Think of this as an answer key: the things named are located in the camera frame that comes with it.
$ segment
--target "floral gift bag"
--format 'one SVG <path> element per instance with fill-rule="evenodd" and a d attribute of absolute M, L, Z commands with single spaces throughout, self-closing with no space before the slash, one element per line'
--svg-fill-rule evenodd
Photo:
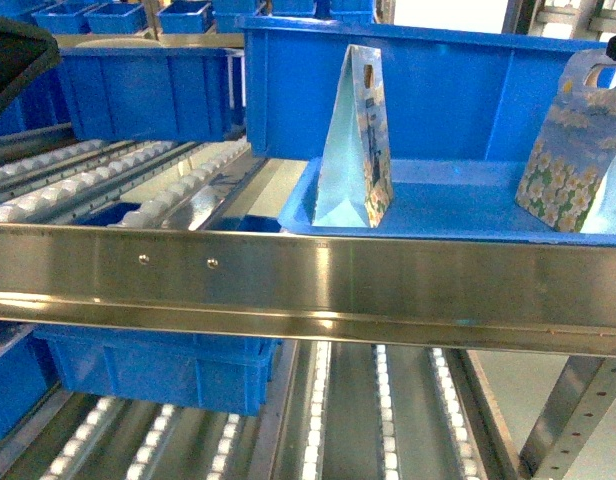
<path fill-rule="evenodd" d="M 377 227 L 392 198 L 381 50 L 350 45 L 319 172 L 313 225 Z"/>
<path fill-rule="evenodd" d="M 616 87 L 600 88 L 603 50 L 572 56 L 517 189 L 560 232 L 616 233 Z"/>

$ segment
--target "flower pattern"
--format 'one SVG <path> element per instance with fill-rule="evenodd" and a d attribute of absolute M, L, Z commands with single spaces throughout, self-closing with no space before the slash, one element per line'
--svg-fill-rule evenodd
<path fill-rule="evenodd" d="M 553 160 L 536 146 L 531 157 L 517 188 L 517 203 L 552 228 L 579 230 L 601 184 L 598 168 L 589 166 L 578 174 L 563 157 Z"/>

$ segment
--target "metal beam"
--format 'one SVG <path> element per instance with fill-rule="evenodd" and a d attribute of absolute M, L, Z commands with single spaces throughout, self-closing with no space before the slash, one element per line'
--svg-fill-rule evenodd
<path fill-rule="evenodd" d="M 0 166 L 77 143 L 70 123 L 0 137 Z"/>
<path fill-rule="evenodd" d="M 508 0 L 501 33 L 528 35 L 533 28 L 537 9 L 541 5 L 543 2 L 537 0 Z"/>
<path fill-rule="evenodd" d="M 616 356 L 616 248 L 0 225 L 0 319 Z"/>
<path fill-rule="evenodd" d="M 616 359 L 571 357 L 521 451 L 532 478 L 564 478 L 615 398 Z"/>

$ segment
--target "light blue gift bag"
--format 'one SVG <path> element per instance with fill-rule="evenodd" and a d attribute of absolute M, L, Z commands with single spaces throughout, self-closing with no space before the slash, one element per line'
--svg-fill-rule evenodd
<path fill-rule="evenodd" d="M 350 45 L 326 139 L 313 225 L 376 227 L 393 198 L 381 50 Z"/>

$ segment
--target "stainless steel rail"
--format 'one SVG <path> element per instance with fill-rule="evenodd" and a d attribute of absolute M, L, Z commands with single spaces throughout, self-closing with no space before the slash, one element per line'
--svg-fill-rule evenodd
<path fill-rule="evenodd" d="M 616 248 L 0 225 L 0 319 L 616 356 Z"/>

